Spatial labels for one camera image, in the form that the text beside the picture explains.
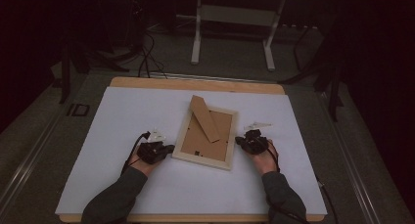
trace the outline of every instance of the table leg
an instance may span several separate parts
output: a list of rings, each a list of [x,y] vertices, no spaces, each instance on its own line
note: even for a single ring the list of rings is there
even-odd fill
[[[330,91],[330,99],[329,99],[329,114],[332,119],[337,122],[336,116],[336,107],[339,105],[339,85],[340,85],[340,78],[342,74],[342,67],[344,66],[344,61],[342,61],[339,65],[335,67],[334,76],[332,80],[332,90]]]
[[[61,77],[62,95],[60,104],[63,104],[70,93],[70,60],[69,44],[66,41],[62,50],[62,77]]]
[[[278,21],[280,21],[285,1],[286,0],[280,0],[280,5],[278,6],[278,11],[275,13],[269,36],[267,39],[263,40],[263,51],[265,53],[266,66],[268,67],[269,71],[275,70],[274,59],[272,58],[271,43],[278,26]]]
[[[193,42],[193,52],[191,64],[196,65],[199,63],[199,54],[201,53],[201,0],[198,0],[198,7],[196,9],[196,34],[195,41]]]

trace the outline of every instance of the cardboard frame backing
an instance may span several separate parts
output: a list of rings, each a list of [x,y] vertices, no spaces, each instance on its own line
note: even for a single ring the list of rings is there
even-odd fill
[[[209,107],[207,106],[209,111],[212,113],[212,116],[214,116],[216,113],[222,113],[227,114],[231,117],[230,120],[225,120],[227,122],[225,127],[229,127],[229,134],[227,137],[223,137],[223,117],[214,117],[215,118],[215,125],[218,127],[219,125],[222,126],[222,130],[220,129],[221,126],[218,127],[218,130],[221,131],[221,142],[215,142],[210,143],[208,141],[208,137],[202,130],[202,127],[199,125],[199,129],[197,130],[189,130],[190,127],[197,127],[199,124],[193,115],[193,112],[191,110],[188,111],[188,113],[185,115],[185,118],[183,120],[182,126],[179,131],[179,135],[177,137],[176,146],[174,149],[174,152],[172,154],[173,158],[185,160],[188,162],[193,162],[197,164],[202,164],[210,167],[230,170],[232,168],[232,157],[233,157],[233,151],[235,146],[235,136],[236,136],[236,123],[238,120],[238,113],[235,111],[225,110],[221,108],[216,107]],[[196,155],[196,154],[190,154],[189,153],[189,147],[190,150],[197,151],[197,148],[201,144],[205,144],[207,146],[208,144],[223,144],[225,143],[226,149],[224,150],[224,153],[222,152],[222,159],[218,158],[212,158],[217,157],[217,155],[213,155],[211,157],[203,157],[203,155]]]

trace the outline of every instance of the person's left hand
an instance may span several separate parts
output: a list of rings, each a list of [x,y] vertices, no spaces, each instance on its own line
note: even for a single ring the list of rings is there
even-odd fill
[[[152,171],[159,165],[161,164],[162,160],[154,163],[154,164],[148,164],[145,161],[141,160],[141,158],[139,158],[137,156],[137,149],[134,151],[130,161],[128,162],[129,166],[140,170],[141,172],[143,172],[147,177],[150,176],[150,174],[152,173]]]

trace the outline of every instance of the wooden table edge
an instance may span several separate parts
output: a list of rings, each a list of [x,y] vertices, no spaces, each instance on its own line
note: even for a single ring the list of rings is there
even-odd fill
[[[149,88],[149,89],[175,89],[175,90],[201,90],[236,93],[278,94],[285,95],[284,88],[278,84],[217,81],[217,80],[191,80],[191,79],[158,79],[139,77],[114,77],[111,87]]]
[[[62,214],[59,215],[61,221],[66,223],[79,223],[81,214]],[[309,214],[307,221],[318,222],[324,219],[323,214]],[[128,222],[267,222],[266,214],[131,214],[127,218]]]

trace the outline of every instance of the motion capture device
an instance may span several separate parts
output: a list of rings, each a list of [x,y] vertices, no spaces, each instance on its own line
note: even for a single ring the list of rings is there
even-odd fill
[[[260,135],[259,129],[250,130],[245,133],[245,138],[235,137],[235,141],[245,152],[258,155],[268,149],[268,140]]]
[[[154,130],[152,133],[147,131],[138,137],[135,141],[134,147],[131,150],[128,159],[124,163],[121,174],[124,173],[125,169],[128,167],[129,161],[131,160],[132,155],[136,151],[138,143],[142,138],[147,140],[146,143],[141,143],[140,147],[137,150],[137,156],[139,159],[145,161],[148,164],[155,164],[167,157],[168,154],[172,154],[174,151],[174,145],[165,146],[162,141],[165,139],[157,130]]]

